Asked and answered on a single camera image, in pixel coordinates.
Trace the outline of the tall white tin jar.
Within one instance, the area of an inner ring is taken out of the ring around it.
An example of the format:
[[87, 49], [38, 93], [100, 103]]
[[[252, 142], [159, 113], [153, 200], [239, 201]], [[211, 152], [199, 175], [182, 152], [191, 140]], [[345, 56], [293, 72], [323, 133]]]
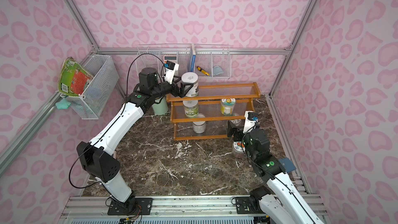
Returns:
[[184, 82], [184, 86], [193, 85], [194, 86], [194, 97], [199, 95], [199, 76], [194, 72], [184, 73], [181, 77]]

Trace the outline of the white lid green label jar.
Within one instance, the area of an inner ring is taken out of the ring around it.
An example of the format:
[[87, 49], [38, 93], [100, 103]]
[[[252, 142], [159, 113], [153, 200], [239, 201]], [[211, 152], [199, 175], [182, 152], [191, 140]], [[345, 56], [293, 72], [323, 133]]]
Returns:
[[198, 100], [183, 101], [184, 113], [187, 118], [196, 118], [199, 114]]

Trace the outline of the strawberry lid seed jar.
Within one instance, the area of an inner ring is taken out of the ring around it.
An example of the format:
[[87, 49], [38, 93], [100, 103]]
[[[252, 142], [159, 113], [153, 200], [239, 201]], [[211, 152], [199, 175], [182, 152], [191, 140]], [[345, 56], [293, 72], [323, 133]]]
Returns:
[[242, 142], [233, 142], [232, 146], [232, 154], [235, 158], [244, 158], [245, 157], [245, 147]]

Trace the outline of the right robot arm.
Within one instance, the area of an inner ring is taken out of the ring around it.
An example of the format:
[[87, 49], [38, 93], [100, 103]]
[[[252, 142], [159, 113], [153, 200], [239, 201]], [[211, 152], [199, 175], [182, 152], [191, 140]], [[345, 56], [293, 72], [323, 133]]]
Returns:
[[258, 124], [245, 129], [229, 120], [227, 136], [244, 146], [245, 157], [267, 185], [250, 193], [258, 210], [276, 224], [323, 223], [293, 185], [285, 162], [272, 155], [267, 133]]

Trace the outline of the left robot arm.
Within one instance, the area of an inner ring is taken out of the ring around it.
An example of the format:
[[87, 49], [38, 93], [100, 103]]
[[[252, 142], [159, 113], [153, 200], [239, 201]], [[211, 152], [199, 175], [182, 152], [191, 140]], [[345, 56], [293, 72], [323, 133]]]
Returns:
[[129, 129], [153, 104], [160, 103], [168, 94], [183, 98], [193, 88], [194, 84], [183, 82], [175, 75], [176, 71], [176, 67], [167, 67], [165, 73], [158, 74], [155, 68], [144, 68], [139, 73], [139, 83], [113, 120], [90, 142], [77, 146], [83, 169], [100, 182], [116, 202], [131, 203], [134, 194], [121, 176], [120, 162], [113, 154]]

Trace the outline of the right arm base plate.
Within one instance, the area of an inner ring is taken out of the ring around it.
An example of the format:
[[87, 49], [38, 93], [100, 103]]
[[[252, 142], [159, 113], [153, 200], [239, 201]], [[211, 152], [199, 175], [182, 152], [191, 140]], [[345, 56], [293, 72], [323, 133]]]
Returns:
[[238, 214], [256, 214], [259, 212], [254, 197], [234, 197], [231, 203], [236, 207]]

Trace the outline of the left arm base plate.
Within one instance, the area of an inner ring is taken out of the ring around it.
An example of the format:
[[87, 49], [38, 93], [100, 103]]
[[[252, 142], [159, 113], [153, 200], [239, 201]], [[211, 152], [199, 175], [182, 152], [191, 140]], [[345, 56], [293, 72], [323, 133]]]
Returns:
[[108, 216], [150, 215], [153, 198], [131, 198], [126, 202], [112, 199], [108, 206]]

